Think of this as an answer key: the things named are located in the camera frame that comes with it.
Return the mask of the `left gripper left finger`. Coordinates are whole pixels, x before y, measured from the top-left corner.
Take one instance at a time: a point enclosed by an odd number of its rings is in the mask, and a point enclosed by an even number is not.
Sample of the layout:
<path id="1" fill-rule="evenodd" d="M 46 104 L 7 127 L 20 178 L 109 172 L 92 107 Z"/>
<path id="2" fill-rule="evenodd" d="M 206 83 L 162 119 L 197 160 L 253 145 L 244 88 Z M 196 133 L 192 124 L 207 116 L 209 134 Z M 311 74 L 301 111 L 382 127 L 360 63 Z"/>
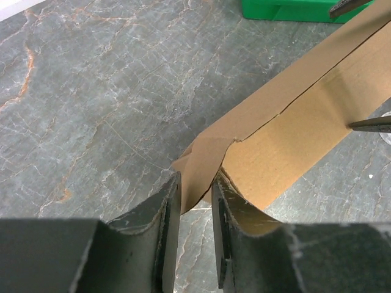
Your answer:
<path id="1" fill-rule="evenodd" d="M 2 292 L 172 292 L 181 176 L 117 218 L 2 219 Z"/>

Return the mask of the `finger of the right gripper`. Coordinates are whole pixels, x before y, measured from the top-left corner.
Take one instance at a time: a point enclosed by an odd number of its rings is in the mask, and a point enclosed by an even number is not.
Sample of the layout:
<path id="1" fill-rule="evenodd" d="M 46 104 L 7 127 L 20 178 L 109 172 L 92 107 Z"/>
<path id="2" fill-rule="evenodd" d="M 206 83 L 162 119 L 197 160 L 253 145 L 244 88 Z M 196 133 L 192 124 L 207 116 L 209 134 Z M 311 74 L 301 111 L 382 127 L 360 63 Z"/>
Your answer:
<path id="1" fill-rule="evenodd" d="M 391 116 L 376 117 L 350 123 L 349 129 L 361 132 L 391 133 Z"/>
<path id="2" fill-rule="evenodd" d="M 369 2 L 371 0 L 341 0 L 329 9 L 329 17 L 331 19 L 340 17 Z"/>

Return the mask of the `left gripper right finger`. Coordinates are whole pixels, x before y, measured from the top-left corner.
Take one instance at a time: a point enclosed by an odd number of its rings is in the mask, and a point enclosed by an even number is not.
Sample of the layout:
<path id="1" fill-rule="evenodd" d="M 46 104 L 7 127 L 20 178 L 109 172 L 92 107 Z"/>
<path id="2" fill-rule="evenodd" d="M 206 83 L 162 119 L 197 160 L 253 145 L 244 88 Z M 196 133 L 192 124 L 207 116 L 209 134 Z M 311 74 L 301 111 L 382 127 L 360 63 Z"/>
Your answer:
<path id="1" fill-rule="evenodd" d="M 219 174 L 211 186 L 224 292 L 389 292 L 389 223 L 282 223 Z"/>

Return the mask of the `brown cardboard box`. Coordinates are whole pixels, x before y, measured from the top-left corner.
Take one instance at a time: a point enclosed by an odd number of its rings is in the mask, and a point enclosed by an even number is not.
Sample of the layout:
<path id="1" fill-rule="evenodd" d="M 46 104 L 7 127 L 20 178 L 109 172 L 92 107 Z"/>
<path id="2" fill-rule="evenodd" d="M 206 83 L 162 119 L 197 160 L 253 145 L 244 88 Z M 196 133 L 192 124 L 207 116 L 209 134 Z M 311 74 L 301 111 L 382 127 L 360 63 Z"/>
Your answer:
<path id="1" fill-rule="evenodd" d="M 173 164 L 183 212 L 218 172 L 270 205 L 390 98 L 390 2 L 376 1 L 201 132 Z"/>

